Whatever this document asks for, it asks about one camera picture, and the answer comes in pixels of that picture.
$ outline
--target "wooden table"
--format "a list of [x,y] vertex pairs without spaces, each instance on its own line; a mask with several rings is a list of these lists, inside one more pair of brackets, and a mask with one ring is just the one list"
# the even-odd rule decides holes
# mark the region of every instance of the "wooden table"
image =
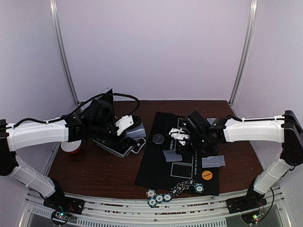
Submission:
[[[117,117],[128,114],[134,102],[115,102]],[[187,116],[197,110],[204,118],[233,114],[226,101],[141,101],[134,114],[142,118],[147,136],[156,111]],[[49,176],[59,181],[65,192],[118,199],[146,199],[146,188],[134,184],[144,151],[121,159],[95,145],[82,145],[70,155],[58,151]],[[220,168],[220,193],[247,189],[251,180],[263,169],[249,142],[219,145],[219,155],[225,156],[226,166]]]

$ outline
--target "white panel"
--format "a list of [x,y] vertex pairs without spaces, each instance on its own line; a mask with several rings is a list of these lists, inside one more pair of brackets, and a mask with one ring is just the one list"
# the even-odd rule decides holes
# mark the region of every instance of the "white panel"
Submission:
[[58,0],[79,99],[104,86],[140,99],[229,99],[249,10],[249,0]]
[[[303,1],[260,1],[249,63],[236,113],[266,117],[293,110],[303,124]],[[273,162],[281,144],[252,143],[263,167]],[[280,182],[295,227],[303,226],[303,166]]]
[[[0,1],[0,119],[50,119],[68,113],[67,87],[49,0]],[[37,171],[45,169],[52,144],[17,151]],[[14,227],[27,188],[0,177],[0,226]]]

